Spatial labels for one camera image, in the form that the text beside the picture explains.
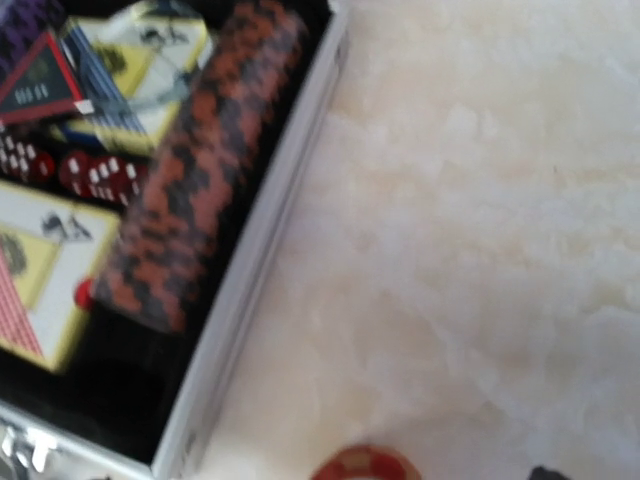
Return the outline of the red playing card deck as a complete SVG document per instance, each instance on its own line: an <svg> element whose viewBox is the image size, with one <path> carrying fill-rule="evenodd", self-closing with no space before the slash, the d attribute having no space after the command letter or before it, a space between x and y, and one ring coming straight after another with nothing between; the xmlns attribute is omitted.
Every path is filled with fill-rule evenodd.
<svg viewBox="0 0 640 480"><path fill-rule="evenodd" d="M119 223L106 209L1 184L2 348L51 372L63 368Z"/></svg>

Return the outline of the orange chip stack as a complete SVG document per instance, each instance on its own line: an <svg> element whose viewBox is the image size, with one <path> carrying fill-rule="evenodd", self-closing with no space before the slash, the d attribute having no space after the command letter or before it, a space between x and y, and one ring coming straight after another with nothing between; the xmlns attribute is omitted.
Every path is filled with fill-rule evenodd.
<svg viewBox="0 0 640 480"><path fill-rule="evenodd" d="M405 455L393 448L361 444L335 452L314 471L311 479L420 480L422 474Z"/></svg>

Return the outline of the black red triangle button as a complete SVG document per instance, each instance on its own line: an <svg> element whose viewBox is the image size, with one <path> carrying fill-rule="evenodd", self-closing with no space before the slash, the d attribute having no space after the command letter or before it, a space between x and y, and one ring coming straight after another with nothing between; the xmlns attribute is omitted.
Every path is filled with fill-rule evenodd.
<svg viewBox="0 0 640 480"><path fill-rule="evenodd" d="M38 37L1 85L3 126L94 112L52 29Z"/></svg>

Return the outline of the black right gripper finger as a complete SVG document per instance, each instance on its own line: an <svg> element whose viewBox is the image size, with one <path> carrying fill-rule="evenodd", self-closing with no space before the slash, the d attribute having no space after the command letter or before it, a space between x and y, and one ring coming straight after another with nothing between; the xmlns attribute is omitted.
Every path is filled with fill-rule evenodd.
<svg viewBox="0 0 640 480"><path fill-rule="evenodd" d="M538 465L531 470L528 480L570 480L570 478L557 470Z"/></svg>

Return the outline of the blue playing card deck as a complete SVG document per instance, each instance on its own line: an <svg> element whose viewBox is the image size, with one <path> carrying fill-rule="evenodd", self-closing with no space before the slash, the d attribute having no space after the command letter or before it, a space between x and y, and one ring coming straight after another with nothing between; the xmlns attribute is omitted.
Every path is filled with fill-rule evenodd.
<svg viewBox="0 0 640 480"><path fill-rule="evenodd" d="M62 43L89 100L92 93L104 93L111 99L131 93L143 75L142 68L132 63L149 57L140 47L99 46L95 37L106 20L72 16L62 31ZM173 122L190 84L183 100L139 113L102 113L91 100L94 113L59 123L50 132L67 143L149 155Z"/></svg>

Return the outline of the clear round dealer button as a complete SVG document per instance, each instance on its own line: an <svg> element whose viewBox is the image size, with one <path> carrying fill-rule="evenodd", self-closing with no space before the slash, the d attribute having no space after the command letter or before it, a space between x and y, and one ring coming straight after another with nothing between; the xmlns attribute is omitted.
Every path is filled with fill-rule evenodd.
<svg viewBox="0 0 640 480"><path fill-rule="evenodd" d="M184 1L138 1L108 17L95 40L99 46L140 47L149 55L132 63L143 75L131 93L114 99L90 95L100 112L117 115L183 100L216 43L203 16Z"/></svg>

